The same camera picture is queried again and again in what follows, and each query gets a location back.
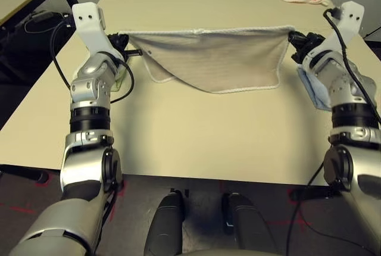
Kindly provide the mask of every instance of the silver arm segment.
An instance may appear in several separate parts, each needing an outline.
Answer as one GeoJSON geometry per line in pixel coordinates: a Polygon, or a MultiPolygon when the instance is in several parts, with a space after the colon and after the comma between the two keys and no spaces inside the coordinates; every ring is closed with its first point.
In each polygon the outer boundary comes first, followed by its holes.
{"type": "MultiPolygon", "coordinates": [[[[85,15],[90,8],[87,17],[92,19],[88,18],[85,30],[76,22],[77,31],[86,36],[91,23],[103,24],[103,16],[95,16],[101,13],[95,4],[85,4],[84,9],[81,5],[76,5],[77,11],[73,9],[74,20],[83,21],[75,13],[85,15]]],[[[90,56],[70,86],[70,134],[60,175],[63,196],[43,211],[11,255],[94,255],[102,225],[123,186],[110,130],[110,90],[118,66],[110,53],[116,49],[107,48],[111,44],[103,40],[107,39],[103,28],[95,28],[102,33],[92,36],[101,39],[99,44],[104,47],[90,56]]]]}

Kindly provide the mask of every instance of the metal frame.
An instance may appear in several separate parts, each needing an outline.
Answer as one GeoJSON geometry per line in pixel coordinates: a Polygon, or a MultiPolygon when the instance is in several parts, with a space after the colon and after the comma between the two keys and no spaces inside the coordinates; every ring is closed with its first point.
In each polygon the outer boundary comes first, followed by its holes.
{"type": "MultiPolygon", "coordinates": [[[[46,0],[31,0],[23,8],[18,10],[11,18],[0,25],[0,40],[5,38],[9,32],[14,30],[15,26],[18,25],[24,18],[26,18],[34,9],[42,4],[46,0]]],[[[66,0],[70,8],[78,3],[78,0],[66,0]]],[[[14,85],[29,85],[26,83],[15,71],[6,65],[0,63],[0,71],[3,72],[8,78],[12,80],[14,85]]]]}

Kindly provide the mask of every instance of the white cloth edge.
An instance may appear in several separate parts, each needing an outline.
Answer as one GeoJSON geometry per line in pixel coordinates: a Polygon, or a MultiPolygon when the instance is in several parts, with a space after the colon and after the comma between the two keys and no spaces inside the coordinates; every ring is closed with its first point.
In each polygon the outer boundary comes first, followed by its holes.
{"type": "Polygon", "coordinates": [[[284,26],[272,26],[272,27],[243,27],[243,28],[227,28],[227,29],[216,29],[216,30],[207,30],[203,28],[193,29],[193,30],[177,30],[177,31],[130,31],[122,30],[118,32],[118,35],[162,35],[162,34],[204,34],[204,33],[234,33],[241,31],[250,31],[250,30],[295,30],[294,26],[284,25],[284,26]]]}

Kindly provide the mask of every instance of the cable connector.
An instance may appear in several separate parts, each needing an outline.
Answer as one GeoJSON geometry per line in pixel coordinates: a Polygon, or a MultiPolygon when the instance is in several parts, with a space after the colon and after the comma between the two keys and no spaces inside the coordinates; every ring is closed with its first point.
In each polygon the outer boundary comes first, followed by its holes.
{"type": "Polygon", "coordinates": [[[341,9],[340,8],[338,8],[338,7],[335,7],[334,9],[330,9],[331,11],[330,11],[330,13],[331,13],[331,16],[333,17],[333,18],[335,18],[335,19],[338,19],[338,20],[340,20],[340,18],[341,18],[341,9]]]}

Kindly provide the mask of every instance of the blue cloth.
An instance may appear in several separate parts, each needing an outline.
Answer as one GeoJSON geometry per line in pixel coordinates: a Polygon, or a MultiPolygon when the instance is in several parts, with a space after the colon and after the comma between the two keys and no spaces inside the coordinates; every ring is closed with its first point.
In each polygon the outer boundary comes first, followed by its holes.
{"type": "Polygon", "coordinates": [[[326,87],[315,75],[306,73],[301,65],[298,65],[297,71],[315,107],[317,109],[331,111],[330,98],[326,87]]]}

